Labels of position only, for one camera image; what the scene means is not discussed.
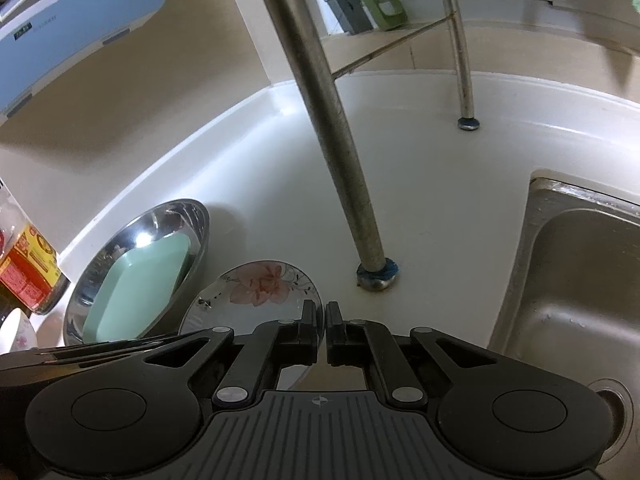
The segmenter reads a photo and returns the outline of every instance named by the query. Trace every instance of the pole foot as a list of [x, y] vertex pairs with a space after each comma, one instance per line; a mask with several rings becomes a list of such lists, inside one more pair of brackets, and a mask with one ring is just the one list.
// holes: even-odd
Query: pole foot
[[360, 264], [356, 272], [358, 286], [369, 292], [380, 292], [389, 288], [396, 280], [398, 270], [396, 263], [389, 258], [386, 258], [385, 266], [378, 272], [369, 272]]
[[460, 117], [458, 119], [458, 127], [466, 132], [472, 132], [480, 127], [480, 121], [475, 117]]

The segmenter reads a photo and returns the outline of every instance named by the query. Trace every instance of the pink flower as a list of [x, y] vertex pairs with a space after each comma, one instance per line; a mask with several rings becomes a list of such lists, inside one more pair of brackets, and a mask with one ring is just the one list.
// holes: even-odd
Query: pink flower
[[231, 303], [260, 306], [268, 300], [283, 303], [289, 295], [289, 285], [282, 280], [282, 265], [276, 262], [247, 264], [236, 275], [240, 283], [231, 291]]

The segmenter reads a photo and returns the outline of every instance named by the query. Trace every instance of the sink basin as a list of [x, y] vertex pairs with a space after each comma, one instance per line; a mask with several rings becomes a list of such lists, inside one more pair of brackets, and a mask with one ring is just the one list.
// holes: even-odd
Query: sink basin
[[534, 180], [489, 348], [598, 392], [614, 420], [598, 472], [637, 480], [640, 206]]

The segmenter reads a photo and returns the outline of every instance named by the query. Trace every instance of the rack leg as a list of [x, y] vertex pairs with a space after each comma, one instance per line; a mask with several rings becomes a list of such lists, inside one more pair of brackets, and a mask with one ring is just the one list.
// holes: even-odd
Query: rack leg
[[460, 96], [460, 115], [458, 127], [461, 130], [473, 131], [480, 127], [479, 121], [474, 117], [474, 92], [471, 84], [471, 69], [469, 67], [469, 54], [466, 49], [465, 29], [462, 25], [460, 6], [458, 0], [442, 0], [445, 14], [451, 16], [449, 20], [449, 33], [453, 48], [453, 59], [456, 65], [458, 78], [458, 94]]
[[360, 257], [358, 284], [384, 290], [398, 266], [385, 253], [351, 129], [305, 0], [264, 0], [291, 65]]

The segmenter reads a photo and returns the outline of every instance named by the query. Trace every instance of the white countertop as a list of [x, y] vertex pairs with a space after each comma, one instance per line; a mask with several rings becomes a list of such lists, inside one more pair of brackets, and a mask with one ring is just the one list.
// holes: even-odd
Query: white countertop
[[[203, 288], [244, 262], [302, 269], [345, 319], [392, 332], [431, 326], [488, 343], [516, 253], [532, 176], [640, 203], [640, 106], [569, 85], [474, 74], [477, 132], [456, 127], [447, 72], [359, 73], [340, 94], [398, 282], [355, 285], [358, 257], [302, 100], [265, 89], [193, 134], [123, 191], [62, 253], [77, 279], [121, 226], [164, 200], [209, 208]], [[64, 301], [38, 330], [60, 334]]]

